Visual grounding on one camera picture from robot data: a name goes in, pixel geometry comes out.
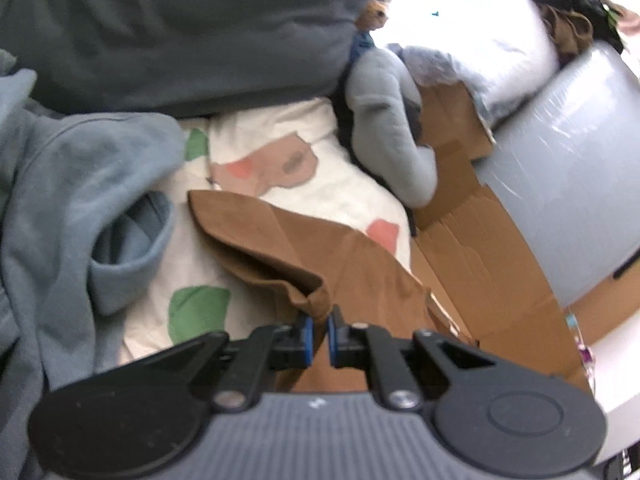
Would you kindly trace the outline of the dark grey garment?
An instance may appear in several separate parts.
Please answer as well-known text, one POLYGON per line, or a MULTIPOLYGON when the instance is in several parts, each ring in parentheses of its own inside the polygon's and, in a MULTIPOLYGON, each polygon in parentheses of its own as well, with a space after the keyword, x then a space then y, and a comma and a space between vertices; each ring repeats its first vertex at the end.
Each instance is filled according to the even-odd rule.
POLYGON ((369 0, 1 0, 1 45, 63 114, 194 117, 328 96, 369 0))

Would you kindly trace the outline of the grey neck pillow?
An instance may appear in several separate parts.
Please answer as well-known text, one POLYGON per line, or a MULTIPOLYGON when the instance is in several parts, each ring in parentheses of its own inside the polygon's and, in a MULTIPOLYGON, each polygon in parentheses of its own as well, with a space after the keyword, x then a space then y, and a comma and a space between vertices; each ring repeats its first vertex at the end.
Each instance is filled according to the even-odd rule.
POLYGON ((405 64, 390 50, 367 50, 352 66, 345 98, 354 114, 350 146, 358 162, 405 206, 427 205, 438 183, 436 158, 418 143, 422 100, 405 64))

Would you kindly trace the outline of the white patterned bed sheet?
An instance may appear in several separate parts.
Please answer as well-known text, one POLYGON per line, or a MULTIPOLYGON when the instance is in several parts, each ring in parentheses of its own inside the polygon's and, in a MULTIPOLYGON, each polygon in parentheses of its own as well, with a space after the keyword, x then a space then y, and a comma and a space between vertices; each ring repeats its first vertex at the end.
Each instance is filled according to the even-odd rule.
POLYGON ((326 99, 180 122, 184 163, 157 182, 176 221, 160 270, 126 312, 126 364, 209 330, 246 337, 277 318, 270 292, 224 270, 205 246, 188 205, 194 190, 229 191, 350 226, 410 264, 409 222, 396 198, 351 160, 326 99))

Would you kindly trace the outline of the small brown plush toy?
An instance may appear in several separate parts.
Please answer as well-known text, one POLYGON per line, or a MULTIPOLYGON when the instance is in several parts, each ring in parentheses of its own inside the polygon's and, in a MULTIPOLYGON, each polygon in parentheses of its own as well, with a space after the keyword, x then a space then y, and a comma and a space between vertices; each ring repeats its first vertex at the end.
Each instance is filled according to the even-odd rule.
POLYGON ((369 0, 356 19, 356 29, 360 32, 373 32, 382 28, 388 20, 387 10, 387 0, 369 0))

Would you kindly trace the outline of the brown cardboard sheet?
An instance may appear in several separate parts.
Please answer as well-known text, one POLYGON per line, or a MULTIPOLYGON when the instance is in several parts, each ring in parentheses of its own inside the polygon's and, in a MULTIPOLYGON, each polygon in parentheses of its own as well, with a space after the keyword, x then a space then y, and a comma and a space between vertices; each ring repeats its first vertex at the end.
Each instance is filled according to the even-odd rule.
POLYGON ((437 329, 536 372, 589 389, 604 356, 589 365, 582 342, 593 344, 639 309, 639 267, 605 278, 572 304, 571 328, 524 237, 475 175, 466 144, 444 107, 456 103, 472 133, 480 122, 462 84, 422 89, 421 141, 436 153, 438 189, 416 210, 411 269, 432 291, 437 329))

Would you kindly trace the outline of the brown t-shirt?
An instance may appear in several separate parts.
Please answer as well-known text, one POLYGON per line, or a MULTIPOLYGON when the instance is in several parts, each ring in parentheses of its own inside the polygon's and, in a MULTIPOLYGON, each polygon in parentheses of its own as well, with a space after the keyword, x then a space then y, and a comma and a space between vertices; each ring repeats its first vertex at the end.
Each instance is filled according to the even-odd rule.
POLYGON ((224 270, 270 292, 279 321, 292 322, 305 313, 314 322, 314 362, 306 370, 278 373, 277 390, 364 389, 358 370, 330 365, 323 337, 333 307, 341 309, 346 322, 378 325, 399 338, 432 327, 430 290, 363 232, 229 192, 194 190, 188 203, 224 270))

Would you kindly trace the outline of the light blue hoodie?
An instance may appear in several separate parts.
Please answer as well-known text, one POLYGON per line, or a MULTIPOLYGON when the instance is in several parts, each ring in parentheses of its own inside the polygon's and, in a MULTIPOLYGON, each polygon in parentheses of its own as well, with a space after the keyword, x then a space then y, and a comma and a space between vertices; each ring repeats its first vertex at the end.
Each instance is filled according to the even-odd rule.
POLYGON ((1 474, 38 479, 27 421, 47 392, 116 365, 125 311, 154 278, 183 162, 174 118, 61 116, 1 57, 1 474))

